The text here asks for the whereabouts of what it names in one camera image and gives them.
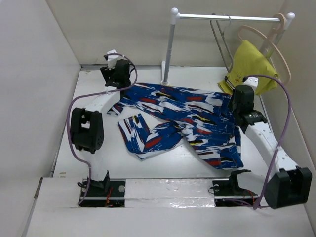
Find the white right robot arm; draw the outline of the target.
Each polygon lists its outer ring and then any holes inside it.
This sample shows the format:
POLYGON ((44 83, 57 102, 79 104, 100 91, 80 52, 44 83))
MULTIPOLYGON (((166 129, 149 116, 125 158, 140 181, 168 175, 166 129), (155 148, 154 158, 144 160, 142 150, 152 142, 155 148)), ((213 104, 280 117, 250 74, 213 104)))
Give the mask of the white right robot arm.
POLYGON ((264 178, 245 172, 245 178, 228 182, 231 193, 238 195, 249 185, 258 198, 254 208, 265 200, 272 209, 304 204, 308 201, 312 172, 301 168, 292 160, 272 134, 266 118, 254 109, 254 90, 249 85, 239 85, 229 102, 236 125, 254 144, 268 167, 264 178))

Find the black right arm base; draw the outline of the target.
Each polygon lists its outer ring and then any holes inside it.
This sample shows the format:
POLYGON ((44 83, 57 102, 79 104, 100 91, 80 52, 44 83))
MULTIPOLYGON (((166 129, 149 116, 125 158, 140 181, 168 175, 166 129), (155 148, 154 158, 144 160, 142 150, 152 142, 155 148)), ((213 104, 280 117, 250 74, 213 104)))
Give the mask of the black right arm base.
POLYGON ((233 186, 228 179, 214 179, 208 192, 213 194, 216 207, 252 207, 259 195, 233 186))

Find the blue patterned trousers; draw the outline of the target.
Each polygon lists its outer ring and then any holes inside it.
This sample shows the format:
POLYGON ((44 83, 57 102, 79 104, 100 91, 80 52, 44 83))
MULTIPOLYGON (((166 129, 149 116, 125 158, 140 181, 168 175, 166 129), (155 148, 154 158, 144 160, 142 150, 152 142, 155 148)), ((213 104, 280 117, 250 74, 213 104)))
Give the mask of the blue patterned trousers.
POLYGON ((110 109, 140 111, 118 122, 127 150, 140 160, 178 147, 183 140, 217 169, 242 168, 241 135, 228 108, 230 95, 201 89, 138 83, 110 109))

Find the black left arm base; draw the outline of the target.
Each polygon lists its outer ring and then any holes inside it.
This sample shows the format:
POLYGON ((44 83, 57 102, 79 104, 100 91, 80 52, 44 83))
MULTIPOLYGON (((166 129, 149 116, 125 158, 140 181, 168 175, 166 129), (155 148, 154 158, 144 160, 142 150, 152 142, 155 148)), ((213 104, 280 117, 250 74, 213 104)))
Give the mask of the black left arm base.
POLYGON ((97 188, 90 184, 85 199, 79 204, 80 207, 125 207, 126 180, 110 180, 107 190, 97 188))

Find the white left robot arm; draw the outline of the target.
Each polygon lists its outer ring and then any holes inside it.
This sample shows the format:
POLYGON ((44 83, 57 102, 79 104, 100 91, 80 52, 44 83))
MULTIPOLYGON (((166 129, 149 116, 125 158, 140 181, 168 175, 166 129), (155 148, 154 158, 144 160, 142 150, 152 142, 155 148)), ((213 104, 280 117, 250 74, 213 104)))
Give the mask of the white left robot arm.
POLYGON ((110 191, 108 174, 98 177, 100 158, 96 157, 104 142, 104 114, 135 83, 130 81, 135 65, 126 56, 118 53, 105 55, 107 66, 100 69, 105 80, 102 92, 78 96, 72 100, 67 112, 67 135, 71 152, 78 161, 88 166, 88 177, 81 186, 87 191, 92 189, 100 196, 110 191))

